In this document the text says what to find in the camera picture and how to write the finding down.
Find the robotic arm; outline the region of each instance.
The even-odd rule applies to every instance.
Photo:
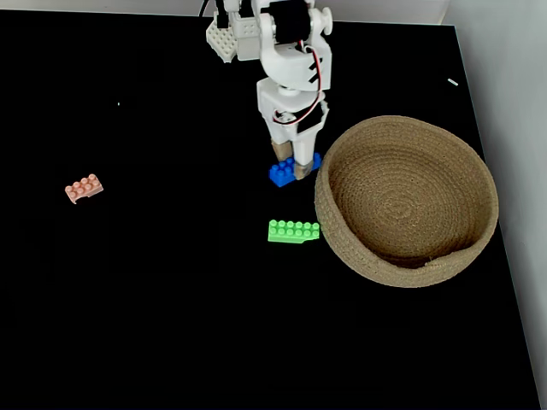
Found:
[[[279,161],[294,156],[295,177],[313,167],[315,138],[325,125],[331,87],[329,8],[315,0],[217,0],[207,41],[224,62],[260,59],[268,78],[257,84],[258,109]]]

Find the white wall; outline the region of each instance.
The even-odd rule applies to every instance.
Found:
[[[547,408],[547,1],[452,0],[444,24],[456,26]]]
[[[319,7],[332,8],[337,21],[383,21],[439,24],[450,0],[318,0]],[[202,0],[0,0],[0,9],[36,9],[197,15]],[[215,0],[209,0],[206,15],[212,15]]]

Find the woven basket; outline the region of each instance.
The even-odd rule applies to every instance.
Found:
[[[315,208],[334,253],[381,284],[417,288],[457,275],[497,225],[494,180],[477,153],[422,121],[364,120],[329,149]]]

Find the green lego brick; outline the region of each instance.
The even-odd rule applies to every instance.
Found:
[[[319,238],[319,224],[270,220],[268,228],[269,242],[304,243]]]

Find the pink lego brick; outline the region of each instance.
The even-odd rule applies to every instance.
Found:
[[[91,174],[87,178],[82,178],[79,182],[74,182],[72,186],[65,188],[68,198],[73,204],[76,203],[82,196],[94,196],[103,190],[103,186],[97,177]]]

